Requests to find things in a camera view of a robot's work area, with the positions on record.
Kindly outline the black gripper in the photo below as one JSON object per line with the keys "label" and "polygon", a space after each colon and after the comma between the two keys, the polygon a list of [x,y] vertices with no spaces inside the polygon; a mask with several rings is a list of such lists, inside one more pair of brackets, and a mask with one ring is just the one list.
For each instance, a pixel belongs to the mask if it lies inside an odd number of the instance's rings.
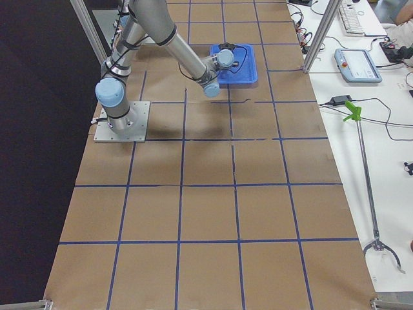
{"label": "black gripper", "polygon": [[222,51],[222,50],[229,50],[229,51],[232,52],[232,51],[235,49],[235,44],[225,42],[225,43],[220,43],[220,44],[218,44],[217,47],[218,47],[218,49],[219,49],[220,51]]}

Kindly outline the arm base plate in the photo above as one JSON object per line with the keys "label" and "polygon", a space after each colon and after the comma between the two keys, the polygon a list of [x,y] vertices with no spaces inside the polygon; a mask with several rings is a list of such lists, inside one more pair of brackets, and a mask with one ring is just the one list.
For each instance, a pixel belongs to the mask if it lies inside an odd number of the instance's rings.
{"label": "arm base plate", "polygon": [[114,119],[106,115],[101,109],[100,118],[94,134],[96,143],[144,143],[146,140],[148,117],[150,114],[149,101],[130,101],[128,114],[122,118]]}

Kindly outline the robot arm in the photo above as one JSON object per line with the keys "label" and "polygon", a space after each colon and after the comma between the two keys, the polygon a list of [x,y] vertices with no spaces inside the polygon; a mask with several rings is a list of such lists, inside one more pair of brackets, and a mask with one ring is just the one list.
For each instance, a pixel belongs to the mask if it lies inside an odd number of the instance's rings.
{"label": "robot arm", "polygon": [[215,54],[222,39],[221,5],[200,1],[121,1],[128,13],[116,22],[110,55],[95,87],[104,128],[125,141],[143,132],[149,114],[139,103],[179,103],[186,90],[200,100],[220,99],[218,77],[234,67],[232,50]]}

